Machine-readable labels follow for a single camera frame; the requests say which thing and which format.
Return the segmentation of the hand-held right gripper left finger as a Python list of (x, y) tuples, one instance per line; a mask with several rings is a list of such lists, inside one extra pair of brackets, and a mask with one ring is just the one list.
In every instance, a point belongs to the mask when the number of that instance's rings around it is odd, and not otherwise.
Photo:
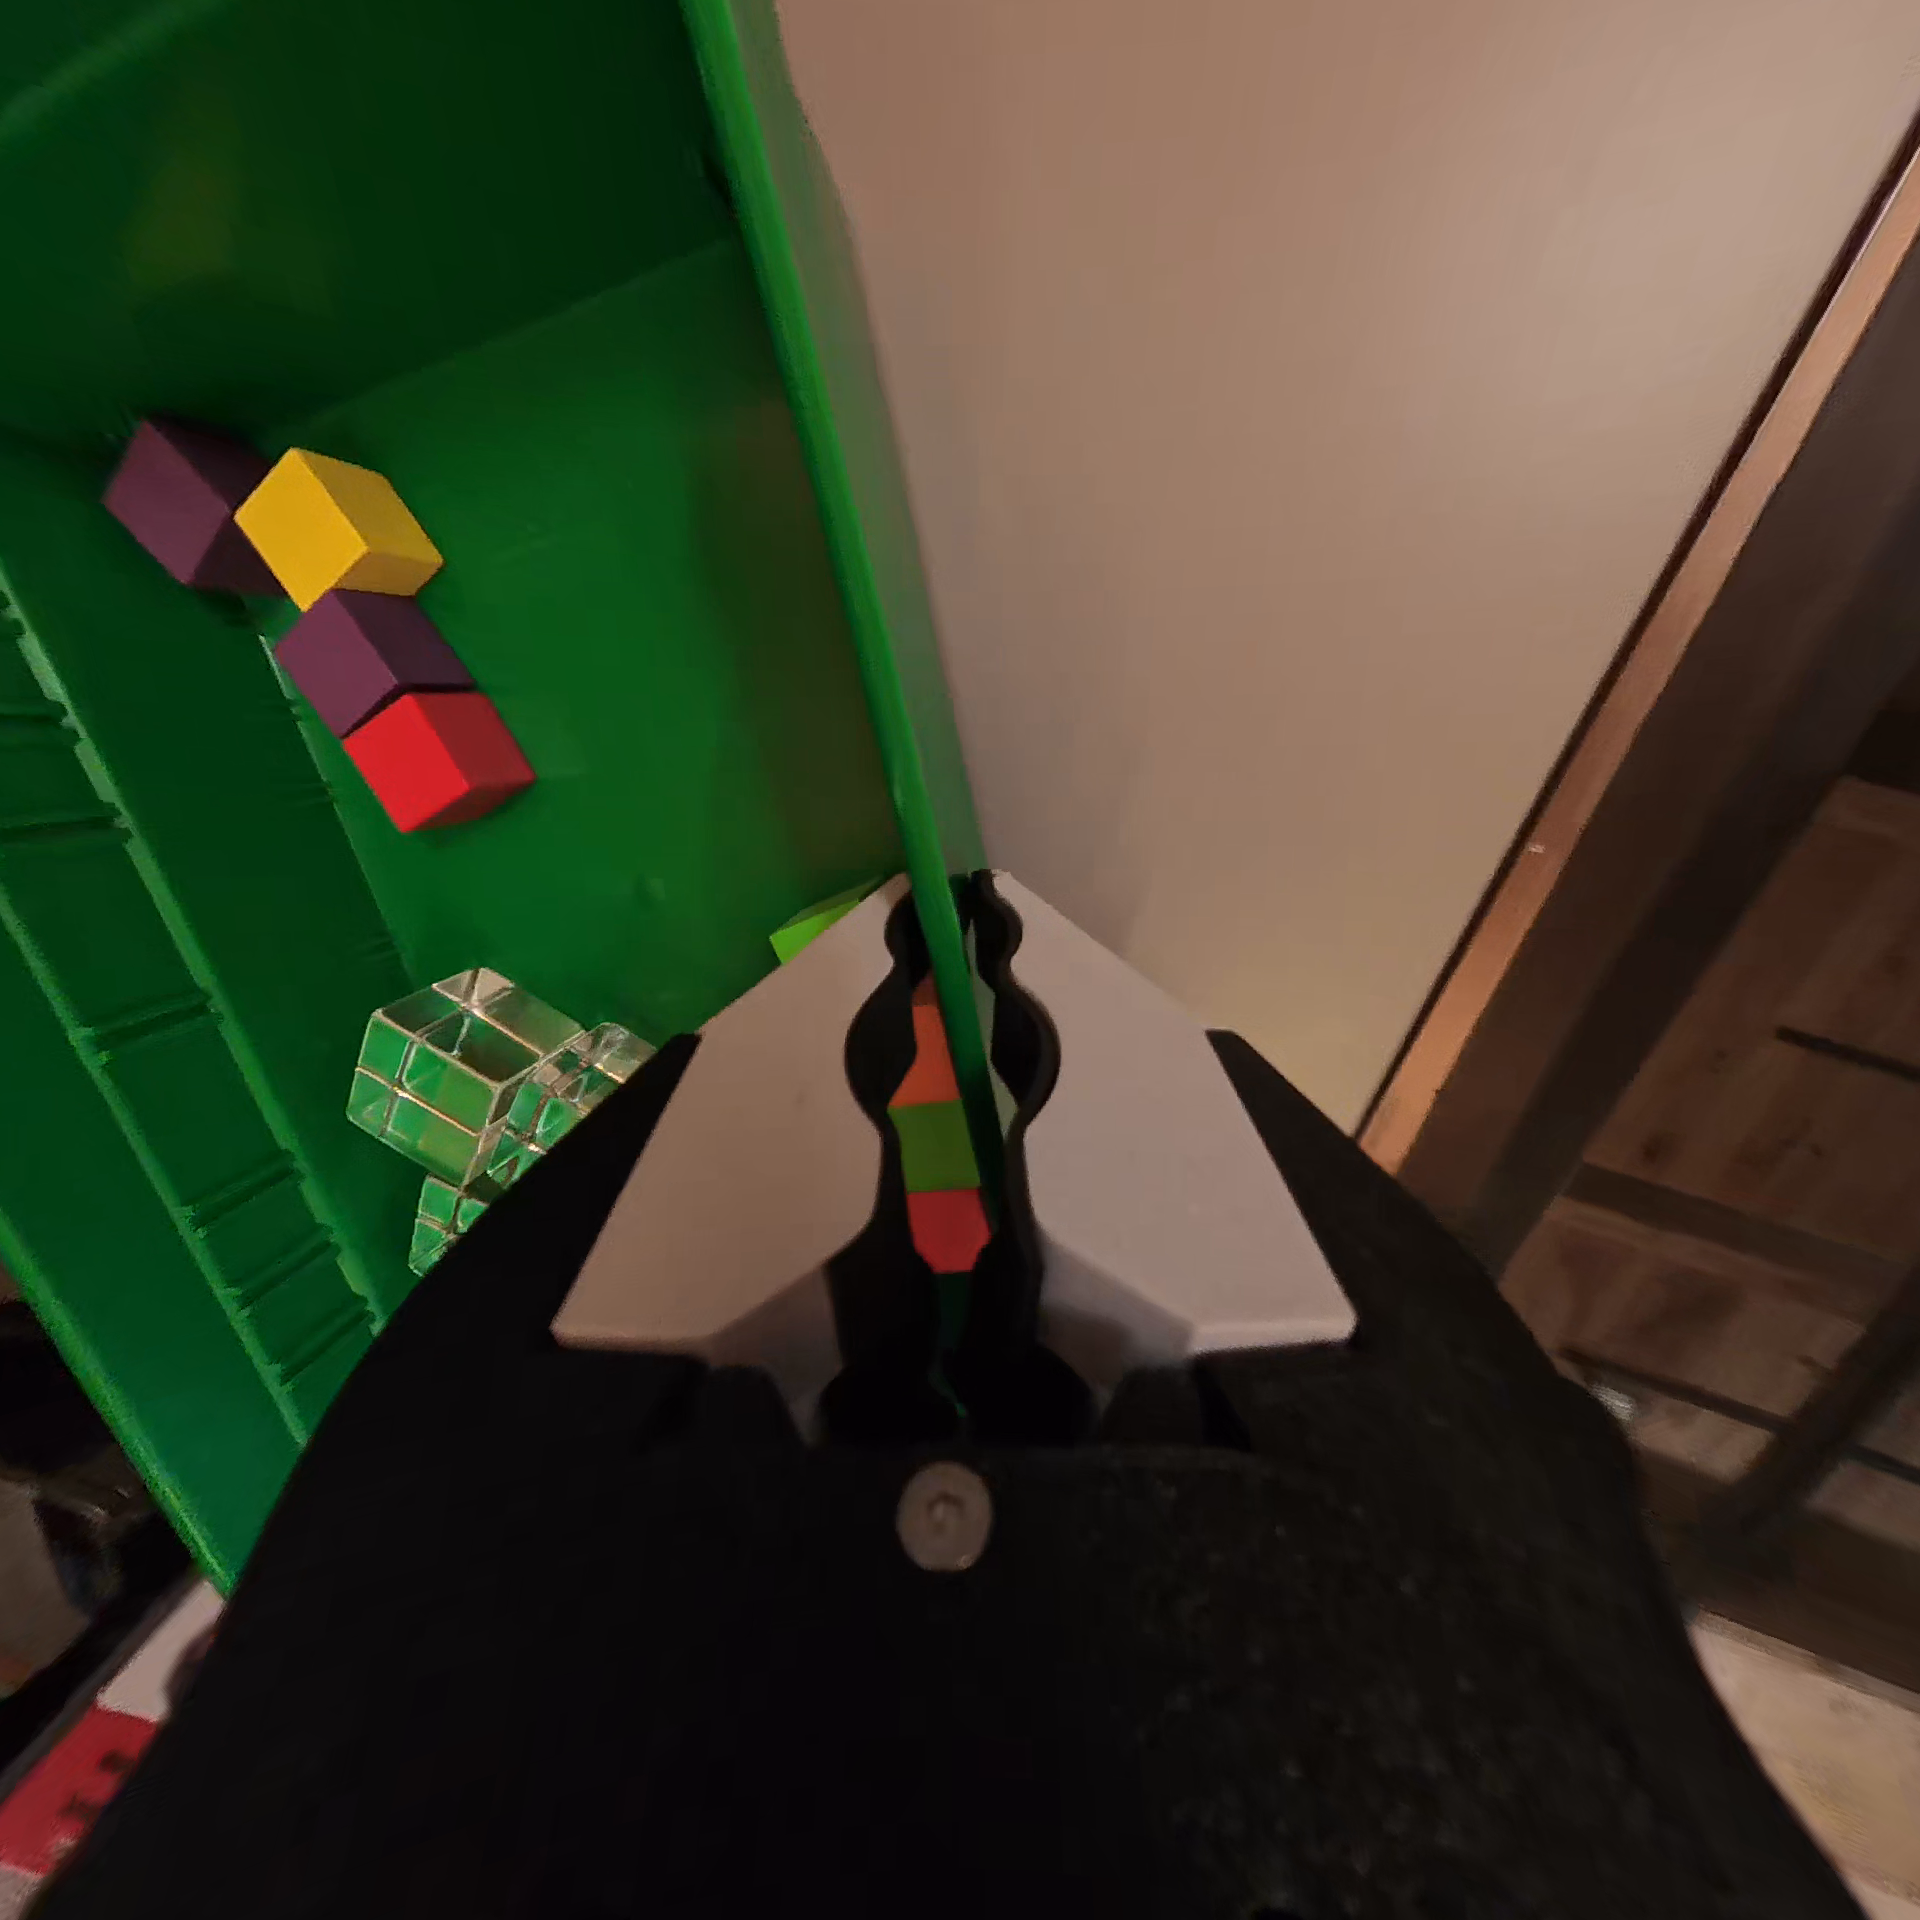
[(755, 1368), (843, 1425), (939, 1403), (939, 1284), (889, 1122), (923, 977), (912, 904), (885, 880), (698, 1030), (557, 1345)]

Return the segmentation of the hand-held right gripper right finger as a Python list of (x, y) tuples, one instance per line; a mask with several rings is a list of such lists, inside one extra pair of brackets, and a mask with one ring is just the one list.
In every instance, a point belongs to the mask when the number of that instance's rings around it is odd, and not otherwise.
[(975, 1420), (1090, 1420), (1138, 1374), (1335, 1349), (1357, 1310), (1199, 1020), (1004, 870), (971, 876), (1013, 1106), (971, 1271)]

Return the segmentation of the green wooden cube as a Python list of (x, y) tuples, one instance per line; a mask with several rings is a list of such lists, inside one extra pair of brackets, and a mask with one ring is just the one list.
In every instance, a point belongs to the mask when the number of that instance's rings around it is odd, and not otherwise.
[(885, 1117), (897, 1141), (906, 1192), (957, 1192), (981, 1186), (963, 1102), (951, 1098), (894, 1105)]
[(885, 880), (868, 879), (819, 899), (777, 925), (770, 932), (776, 965), (785, 967), (819, 941), (833, 925), (847, 918), (858, 906), (885, 889)]

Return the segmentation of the red wooden cube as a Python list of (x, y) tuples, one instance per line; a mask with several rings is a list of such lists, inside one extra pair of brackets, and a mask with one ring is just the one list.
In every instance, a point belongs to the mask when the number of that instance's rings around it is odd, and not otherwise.
[(478, 823), (535, 785), (511, 729), (482, 691), (403, 693), (341, 747), (401, 835)]
[(923, 1188), (906, 1195), (915, 1253), (937, 1276), (967, 1276), (993, 1238), (990, 1207), (978, 1186)]

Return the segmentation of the mirror clipboard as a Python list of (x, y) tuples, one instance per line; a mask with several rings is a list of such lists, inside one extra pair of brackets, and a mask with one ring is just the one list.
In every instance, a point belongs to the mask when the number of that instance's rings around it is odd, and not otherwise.
[(1915, 146), (1359, 1130), (1624, 1428), (1682, 1598), (1908, 1694)]

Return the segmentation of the green plastic bin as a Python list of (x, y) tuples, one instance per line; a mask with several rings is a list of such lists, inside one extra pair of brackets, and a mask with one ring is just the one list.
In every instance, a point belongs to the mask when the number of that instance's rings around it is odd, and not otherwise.
[[(203, 1579), (413, 1286), (371, 1013), (652, 1045), (981, 860), (852, 230), (772, 5), (4, 5), (4, 1267)], [(145, 420), (383, 476), (535, 783), (398, 830)]]

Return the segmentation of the clear acrylic cube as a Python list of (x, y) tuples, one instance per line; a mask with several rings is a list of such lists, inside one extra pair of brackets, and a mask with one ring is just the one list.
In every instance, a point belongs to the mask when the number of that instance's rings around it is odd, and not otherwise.
[(520, 1092), (588, 1043), (588, 1027), (487, 967), (376, 1008), (358, 1045), (345, 1117), (454, 1188), (478, 1182)]
[(415, 1278), (429, 1275), (503, 1192), (505, 1188), (487, 1177), (454, 1185), (429, 1172), (421, 1180), (406, 1245), (407, 1271)]
[(511, 1179), (571, 1135), (621, 1091), (655, 1046), (620, 1023), (603, 1023), (559, 1046), (511, 1092), (494, 1163)]

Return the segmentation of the orange wooden cube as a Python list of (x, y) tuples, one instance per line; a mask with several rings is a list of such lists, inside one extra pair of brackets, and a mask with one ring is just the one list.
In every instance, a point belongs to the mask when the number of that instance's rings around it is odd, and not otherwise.
[(948, 1027), (935, 984), (930, 977), (922, 979), (912, 995), (914, 1056), (889, 1097), (889, 1110), (914, 1110), (923, 1106), (948, 1106), (962, 1098)]

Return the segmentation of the purple wooden cube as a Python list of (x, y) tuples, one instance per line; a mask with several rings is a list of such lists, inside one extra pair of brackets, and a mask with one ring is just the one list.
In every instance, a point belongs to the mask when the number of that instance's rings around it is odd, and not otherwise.
[(272, 566), (236, 520), (270, 471), (265, 454), (223, 430), (145, 416), (107, 479), (104, 508), (179, 587), (279, 599)]
[(466, 663), (411, 597), (334, 589), (293, 619), (272, 656), (335, 740), (403, 697), (475, 691)]

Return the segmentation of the yellow wooden cube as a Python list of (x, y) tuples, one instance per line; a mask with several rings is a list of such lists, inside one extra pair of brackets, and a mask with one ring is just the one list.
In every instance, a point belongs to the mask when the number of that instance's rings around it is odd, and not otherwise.
[(411, 599), (443, 566), (387, 479), (309, 449), (287, 449), (234, 525), (298, 612), (337, 592)]

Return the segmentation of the red flat object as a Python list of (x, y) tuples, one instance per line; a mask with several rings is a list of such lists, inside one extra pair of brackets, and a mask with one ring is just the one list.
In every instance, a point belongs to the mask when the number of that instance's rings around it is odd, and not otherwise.
[(162, 1720), (90, 1704), (1, 1803), (1, 1868), (43, 1880), (88, 1839)]

